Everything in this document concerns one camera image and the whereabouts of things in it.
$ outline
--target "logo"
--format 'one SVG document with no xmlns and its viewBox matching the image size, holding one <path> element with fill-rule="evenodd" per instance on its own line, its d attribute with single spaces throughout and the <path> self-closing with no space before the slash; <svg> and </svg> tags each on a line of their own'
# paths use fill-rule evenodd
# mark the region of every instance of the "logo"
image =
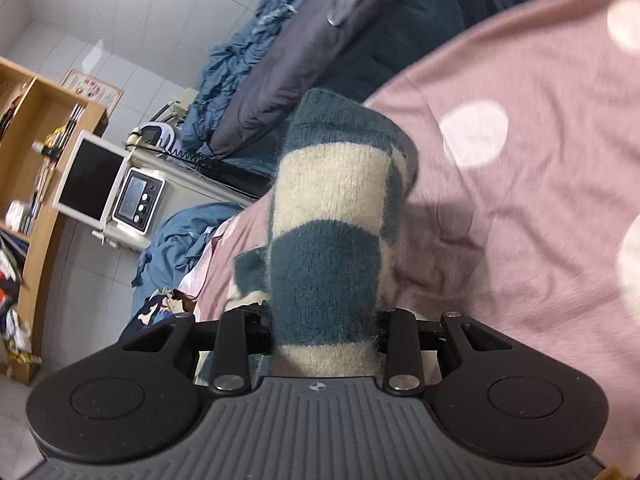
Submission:
<svg viewBox="0 0 640 480">
<path fill-rule="evenodd" d="M 311 386 L 309 386 L 310 390 L 315 391 L 316 393 L 321 392 L 322 390 L 326 389 L 326 384 L 324 383 L 313 383 Z"/>
</svg>

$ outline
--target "crumpled blue cloth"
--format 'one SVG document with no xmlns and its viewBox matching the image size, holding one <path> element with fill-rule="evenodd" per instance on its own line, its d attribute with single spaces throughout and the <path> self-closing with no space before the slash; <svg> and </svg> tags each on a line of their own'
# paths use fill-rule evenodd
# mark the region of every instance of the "crumpled blue cloth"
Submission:
<svg viewBox="0 0 640 480">
<path fill-rule="evenodd" d="M 199 95 L 179 134 L 184 150 L 200 150 L 201 155 L 213 157 L 207 143 L 226 106 L 302 2 L 304 0 L 262 0 L 251 22 L 236 32 L 229 43 L 210 51 L 209 62 L 198 83 Z"/>
<path fill-rule="evenodd" d="M 131 282 L 131 315 L 156 290 L 177 288 L 196 266 L 211 236 L 222 222 L 242 211 L 238 204 L 213 202 L 178 211 L 165 220 L 151 245 L 140 254 L 138 272 Z"/>
</svg>

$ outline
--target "control panel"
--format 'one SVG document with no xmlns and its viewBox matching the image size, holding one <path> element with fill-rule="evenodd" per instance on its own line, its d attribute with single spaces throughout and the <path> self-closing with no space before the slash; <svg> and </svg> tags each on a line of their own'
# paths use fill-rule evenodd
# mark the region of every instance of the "control panel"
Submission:
<svg viewBox="0 0 640 480">
<path fill-rule="evenodd" d="M 146 234 L 163 187 L 162 177 L 131 168 L 116 202 L 113 219 Z"/>
</svg>

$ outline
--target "white polka dot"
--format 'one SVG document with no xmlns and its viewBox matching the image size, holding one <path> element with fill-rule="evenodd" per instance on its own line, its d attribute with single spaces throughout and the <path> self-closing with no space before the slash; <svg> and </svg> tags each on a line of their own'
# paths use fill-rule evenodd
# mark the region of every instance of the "white polka dot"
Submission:
<svg viewBox="0 0 640 480">
<path fill-rule="evenodd" d="M 607 11 L 613 42 L 628 54 L 640 54 L 640 0 L 613 0 Z"/>
<path fill-rule="evenodd" d="M 477 168 L 500 155 L 509 118 L 495 101 L 478 100 L 450 110 L 438 125 L 447 159 L 459 168 Z"/>
<path fill-rule="evenodd" d="M 640 216 L 631 224 L 620 245 L 618 283 L 622 302 L 640 324 Z"/>
</svg>

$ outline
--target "white tiled wall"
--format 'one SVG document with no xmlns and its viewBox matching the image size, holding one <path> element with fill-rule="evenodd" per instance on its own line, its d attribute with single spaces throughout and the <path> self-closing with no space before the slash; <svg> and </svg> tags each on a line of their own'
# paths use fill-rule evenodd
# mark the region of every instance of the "white tiled wall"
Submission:
<svg viewBox="0 0 640 480">
<path fill-rule="evenodd" d="M 33 19 L 182 86 L 195 86 L 209 49 L 259 0 L 28 0 Z"/>
<path fill-rule="evenodd" d="M 9 58 L 59 82 L 70 68 L 80 68 L 93 46 L 55 28 L 31 22 Z M 119 144 L 182 88 L 119 56 L 103 52 L 89 70 L 124 89 L 103 138 Z M 116 341 L 130 317 L 129 283 L 138 256 L 102 246 L 91 229 L 66 222 L 56 256 L 45 316 L 44 367 L 71 364 Z"/>
<path fill-rule="evenodd" d="M 30 21 L 27 0 L 0 0 L 0 56 L 9 51 Z"/>
</svg>

